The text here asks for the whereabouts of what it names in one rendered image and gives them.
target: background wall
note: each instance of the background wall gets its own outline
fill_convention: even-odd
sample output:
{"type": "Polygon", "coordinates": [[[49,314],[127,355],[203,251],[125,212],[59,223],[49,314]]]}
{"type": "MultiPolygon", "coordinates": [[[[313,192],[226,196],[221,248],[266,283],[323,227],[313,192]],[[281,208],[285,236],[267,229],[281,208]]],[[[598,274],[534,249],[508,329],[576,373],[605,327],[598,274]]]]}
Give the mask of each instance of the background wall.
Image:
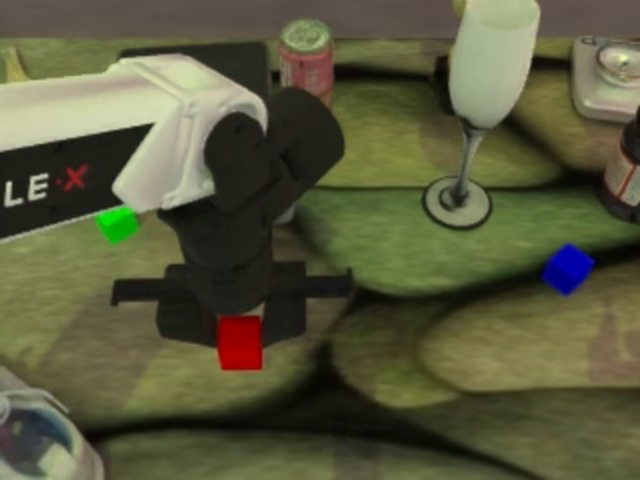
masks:
{"type": "MultiPolygon", "coordinates": [[[[640,35],[639,0],[539,0],[541,35],[640,35]]],[[[454,37],[450,0],[0,0],[1,36],[272,37],[315,16],[337,36],[454,37]]]]}

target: red can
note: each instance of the red can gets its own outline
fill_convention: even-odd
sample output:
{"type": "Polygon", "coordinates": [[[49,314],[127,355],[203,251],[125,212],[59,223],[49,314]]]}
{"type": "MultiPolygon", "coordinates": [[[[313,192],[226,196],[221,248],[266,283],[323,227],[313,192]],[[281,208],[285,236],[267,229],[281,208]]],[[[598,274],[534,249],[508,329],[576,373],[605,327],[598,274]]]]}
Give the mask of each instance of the red can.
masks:
{"type": "Polygon", "coordinates": [[[280,36],[280,84],[315,95],[331,108],[333,93],[333,39],[320,20],[289,23],[280,36]]]}

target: brown bottle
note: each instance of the brown bottle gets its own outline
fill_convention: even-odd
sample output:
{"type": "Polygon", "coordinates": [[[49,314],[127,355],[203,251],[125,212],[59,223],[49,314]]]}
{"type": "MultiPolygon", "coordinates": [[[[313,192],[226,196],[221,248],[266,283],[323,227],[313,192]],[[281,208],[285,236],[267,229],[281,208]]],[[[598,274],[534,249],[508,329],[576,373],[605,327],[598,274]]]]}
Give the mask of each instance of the brown bottle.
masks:
{"type": "Polygon", "coordinates": [[[614,216],[640,223],[640,107],[624,127],[619,148],[607,163],[601,200],[614,216]]]}

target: blue cube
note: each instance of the blue cube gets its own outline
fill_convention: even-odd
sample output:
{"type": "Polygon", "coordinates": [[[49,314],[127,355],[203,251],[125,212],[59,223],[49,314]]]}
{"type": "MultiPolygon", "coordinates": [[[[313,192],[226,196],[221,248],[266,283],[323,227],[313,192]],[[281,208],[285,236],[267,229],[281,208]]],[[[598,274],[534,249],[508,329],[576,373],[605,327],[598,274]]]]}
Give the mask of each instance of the blue cube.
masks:
{"type": "Polygon", "coordinates": [[[542,272],[542,280],[568,296],[587,279],[595,263],[579,248],[567,244],[549,259],[542,272]]]}

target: champagne flute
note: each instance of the champagne flute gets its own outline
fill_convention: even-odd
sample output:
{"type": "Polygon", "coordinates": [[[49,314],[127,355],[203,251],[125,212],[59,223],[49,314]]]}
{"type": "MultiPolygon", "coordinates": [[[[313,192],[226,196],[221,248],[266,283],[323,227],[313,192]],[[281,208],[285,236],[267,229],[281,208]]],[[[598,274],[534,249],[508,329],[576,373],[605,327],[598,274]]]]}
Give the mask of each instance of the champagne flute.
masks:
{"type": "Polygon", "coordinates": [[[449,93],[462,125],[460,174],[429,185],[425,212],[456,229],[482,225],[491,214],[486,190],[469,179],[487,132],[502,122],[524,88],[535,48],[540,7],[536,0],[468,0],[453,47],[449,93]]]}

